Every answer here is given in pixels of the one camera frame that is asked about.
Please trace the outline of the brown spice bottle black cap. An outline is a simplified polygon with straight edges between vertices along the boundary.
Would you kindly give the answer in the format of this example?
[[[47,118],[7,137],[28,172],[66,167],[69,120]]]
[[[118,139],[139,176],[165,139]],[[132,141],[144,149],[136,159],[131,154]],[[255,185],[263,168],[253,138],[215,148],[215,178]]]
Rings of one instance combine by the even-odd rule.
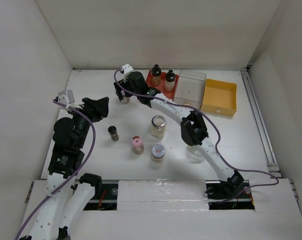
[[[155,64],[151,69],[151,84],[153,86],[159,86],[161,84],[161,74],[162,70],[158,64]]]

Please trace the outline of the white powder bottle black cap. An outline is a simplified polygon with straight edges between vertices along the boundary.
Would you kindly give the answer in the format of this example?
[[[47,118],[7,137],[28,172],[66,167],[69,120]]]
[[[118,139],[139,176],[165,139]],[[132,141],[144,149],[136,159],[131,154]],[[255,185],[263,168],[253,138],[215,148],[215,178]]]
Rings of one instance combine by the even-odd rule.
[[[176,75],[173,72],[173,70],[170,69],[164,77],[164,89],[167,92],[172,92],[175,88],[175,84],[176,84]]]

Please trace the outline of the round glass jar metal lid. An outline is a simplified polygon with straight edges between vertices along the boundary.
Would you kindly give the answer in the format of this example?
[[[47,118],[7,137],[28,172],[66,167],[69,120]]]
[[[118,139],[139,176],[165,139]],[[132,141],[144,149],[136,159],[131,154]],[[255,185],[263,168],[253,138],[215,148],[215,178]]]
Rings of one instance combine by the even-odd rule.
[[[200,164],[200,163],[203,163],[205,160],[203,158],[202,154],[199,151],[197,151],[197,149],[194,146],[187,146],[186,153],[187,153],[189,160],[192,163]]]

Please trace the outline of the square glass jar beige grains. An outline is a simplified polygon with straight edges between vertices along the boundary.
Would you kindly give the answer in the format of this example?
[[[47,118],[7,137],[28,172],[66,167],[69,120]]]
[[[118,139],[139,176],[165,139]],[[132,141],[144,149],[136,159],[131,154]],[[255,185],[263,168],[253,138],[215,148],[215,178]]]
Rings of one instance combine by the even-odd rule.
[[[149,132],[152,136],[162,138],[166,133],[167,121],[161,115],[154,116],[149,125]]]

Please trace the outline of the white-lid dark spice jar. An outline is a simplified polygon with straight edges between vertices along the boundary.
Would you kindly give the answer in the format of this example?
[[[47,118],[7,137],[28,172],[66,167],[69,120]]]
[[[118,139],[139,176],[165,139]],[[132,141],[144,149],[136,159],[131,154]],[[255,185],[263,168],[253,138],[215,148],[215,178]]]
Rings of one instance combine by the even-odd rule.
[[[125,95],[123,95],[123,96],[122,96],[122,99],[120,100],[120,102],[121,102],[122,104],[128,104],[128,103],[130,102],[130,98],[127,97],[127,96],[125,96]]]

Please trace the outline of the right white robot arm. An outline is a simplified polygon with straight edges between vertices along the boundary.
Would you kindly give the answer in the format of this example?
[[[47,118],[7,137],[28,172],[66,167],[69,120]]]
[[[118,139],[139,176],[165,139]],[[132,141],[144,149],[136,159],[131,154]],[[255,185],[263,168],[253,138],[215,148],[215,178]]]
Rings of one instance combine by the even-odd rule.
[[[139,71],[127,71],[122,67],[115,71],[113,77],[113,85],[120,101],[135,96],[141,104],[160,111],[180,126],[184,143],[195,147],[215,171],[219,179],[217,190],[225,202],[237,198],[246,190],[241,170],[231,166],[211,141],[203,112],[169,100],[158,89],[149,87]]]

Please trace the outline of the pink-cap spice bottle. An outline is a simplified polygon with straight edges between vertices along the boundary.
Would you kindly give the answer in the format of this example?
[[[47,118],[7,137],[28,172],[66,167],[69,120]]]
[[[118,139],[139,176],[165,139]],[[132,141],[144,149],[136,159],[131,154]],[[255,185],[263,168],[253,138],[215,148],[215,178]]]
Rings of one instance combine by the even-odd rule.
[[[140,155],[144,152],[144,143],[139,136],[134,136],[131,140],[131,149],[134,154]]]

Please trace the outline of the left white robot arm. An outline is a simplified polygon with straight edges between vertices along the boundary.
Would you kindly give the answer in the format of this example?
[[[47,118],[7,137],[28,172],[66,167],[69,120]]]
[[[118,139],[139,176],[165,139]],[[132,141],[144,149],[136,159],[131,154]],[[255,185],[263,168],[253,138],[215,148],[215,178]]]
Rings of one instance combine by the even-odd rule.
[[[54,146],[48,166],[46,196],[31,212],[16,235],[17,240],[69,240],[71,230],[87,203],[98,198],[103,191],[99,175],[85,173],[76,176],[91,156],[82,152],[89,130],[96,139],[94,123],[109,113],[109,98],[98,100],[83,98],[81,105],[73,101],[54,104],[65,108],[72,117],[63,117],[53,126]]]

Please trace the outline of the white-lid beige spice jar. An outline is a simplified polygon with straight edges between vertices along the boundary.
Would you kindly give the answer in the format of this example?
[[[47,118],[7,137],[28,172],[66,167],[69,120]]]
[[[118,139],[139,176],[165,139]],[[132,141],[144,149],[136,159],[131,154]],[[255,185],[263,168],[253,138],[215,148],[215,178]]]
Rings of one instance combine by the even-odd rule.
[[[163,165],[166,149],[162,144],[155,144],[151,149],[151,167],[155,170]]]

